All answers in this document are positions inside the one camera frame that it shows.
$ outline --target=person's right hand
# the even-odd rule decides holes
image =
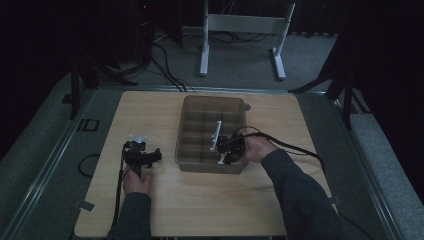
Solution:
[[[249,134],[246,129],[241,129],[240,134]],[[251,161],[260,163],[264,157],[278,148],[264,137],[249,136],[244,138],[246,151],[240,158],[241,161]]]

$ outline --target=stand leg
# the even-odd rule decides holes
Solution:
[[[287,14],[285,17],[285,24],[283,26],[283,29],[281,30],[281,35],[280,35],[280,39],[278,41],[277,47],[272,49],[272,55],[273,55],[273,59],[275,63],[275,68],[277,69],[277,75],[279,80],[286,79],[286,73],[284,71],[283,61],[281,60],[281,50],[283,49],[284,41],[286,40],[287,31],[290,26],[290,21],[293,15],[294,7],[295,7],[294,3],[289,5]]]
[[[208,28],[208,16],[209,16],[209,1],[204,1],[204,18],[203,18],[203,49],[202,58],[200,60],[200,75],[206,76],[208,74],[208,60],[209,60],[209,28]]]

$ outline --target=black cable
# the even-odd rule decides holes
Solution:
[[[122,153],[124,152],[124,150],[125,150],[125,145],[122,146]],[[115,226],[116,223],[118,222],[119,206],[121,203],[121,188],[122,188],[123,172],[124,172],[124,157],[123,157],[123,154],[121,154],[121,166],[119,168],[118,185],[116,187],[115,213],[113,215],[112,227]]]
[[[339,216],[342,217],[344,220],[352,224],[354,227],[356,227],[359,231],[361,231],[363,234],[365,234],[368,238],[374,240],[374,238],[369,234],[367,231],[365,231],[362,227],[360,227],[358,224],[356,224],[354,221],[346,217],[343,213],[339,212]]]
[[[181,88],[174,82],[174,80],[172,79],[172,78],[170,78],[167,74],[166,74],[166,72],[163,70],[163,68],[162,68],[162,66],[160,66],[160,64],[153,58],[153,57],[151,57],[151,59],[152,59],[152,61],[153,61],[153,63],[155,63],[158,67],[159,67],[159,69],[162,71],[162,73],[164,74],[164,76],[176,87],[176,88],[178,88],[178,90],[180,90],[180,92],[183,92],[183,90],[181,90]]]
[[[324,175],[325,175],[325,163],[324,163],[324,161],[321,159],[321,157],[320,157],[320,156],[318,156],[318,154],[313,153],[313,152],[311,152],[311,151],[308,151],[308,150],[306,150],[306,149],[303,149],[303,148],[300,148],[300,147],[297,147],[297,146],[294,146],[294,145],[288,144],[288,143],[284,143],[284,142],[282,142],[282,141],[280,141],[280,140],[278,140],[278,139],[276,139],[276,138],[274,138],[274,137],[272,137],[272,136],[270,136],[270,135],[268,135],[268,134],[266,134],[266,133],[263,133],[263,132],[259,131],[257,128],[254,128],[254,127],[251,127],[251,126],[245,126],[245,127],[238,128],[238,129],[235,131],[235,133],[237,133],[240,129],[243,129],[243,128],[253,128],[253,129],[257,130],[258,132],[256,132],[256,133],[249,133],[249,134],[242,135],[241,137],[235,138],[235,139],[233,139],[233,140],[231,140],[231,141],[227,142],[227,143],[226,143],[226,145],[231,144],[231,143],[233,143],[233,142],[236,142],[236,141],[238,141],[238,140],[240,140],[240,139],[243,139],[243,138],[246,138],[246,137],[250,137],[250,136],[264,137],[264,138],[268,139],[268,141],[272,141],[272,142],[274,142],[274,143],[276,143],[276,144],[278,144],[278,145],[280,145],[280,146],[282,146],[282,147],[290,148],[290,149],[296,150],[296,151],[298,151],[298,152],[301,152],[301,153],[304,153],[304,154],[306,154],[306,155],[310,155],[310,156],[312,156],[312,157],[316,158],[316,159],[320,162],[320,164],[321,164],[321,168],[322,168],[322,171],[323,171],[323,173],[324,173]]]
[[[159,49],[161,49],[162,51],[163,51],[163,53],[165,54],[165,66],[166,66],[166,68],[164,69],[165,70],[165,72],[167,72],[168,74],[169,74],[169,76],[172,78],[172,79],[174,79],[174,80],[176,80],[178,83],[180,83],[180,85],[182,85],[182,87],[183,87],[183,89],[184,89],[184,92],[187,92],[187,88],[186,88],[186,86],[179,80],[179,78],[176,78],[172,73],[171,73],[171,70],[169,69],[169,61],[168,61],[168,53],[166,52],[166,50],[165,50],[165,48],[163,48],[162,46],[160,46],[160,45],[158,45],[158,44],[153,44],[153,46],[155,46],[155,47],[158,47]]]
[[[79,163],[78,163],[78,172],[80,172],[83,176],[85,177],[89,177],[92,178],[93,175],[87,174],[82,170],[82,164],[85,162],[85,160],[91,158],[91,157],[100,157],[99,154],[90,154],[87,157],[83,158]]]
[[[162,74],[162,73],[158,73],[158,72],[155,72],[155,71],[152,71],[152,70],[149,70],[149,69],[146,69],[146,71],[148,71],[148,72],[151,72],[151,73],[153,73],[153,74],[157,74],[157,75],[160,75],[160,76],[162,76],[162,77],[167,77],[167,76],[165,76],[164,74]],[[194,90],[194,88],[192,87],[192,86],[190,86],[188,83],[187,83],[187,81],[186,80],[184,80],[184,79],[181,79],[181,78],[178,78],[178,80],[180,80],[180,81],[182,81],[182,82],[184,82],[185,84],[187,84],[187,86],[193,91],[193,92],[196,92],[196,90]]]

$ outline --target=person's left hand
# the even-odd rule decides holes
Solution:
[[[125,167],[124,173],[127,173],[123,180],[125,194],[140,192],[150,196],[153,178],[152,171],[146,171],[143,180],[128,165]]]

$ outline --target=dark sleeve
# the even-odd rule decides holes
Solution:
[[[290,239],[343,239],[341,219],[324,189],[284,150],[268,154],[262,166],[273,182]]]
[[[151,199],[144,193],[130,193],[125,196],[118,223],[113,226],[108,239],[150,239]]]

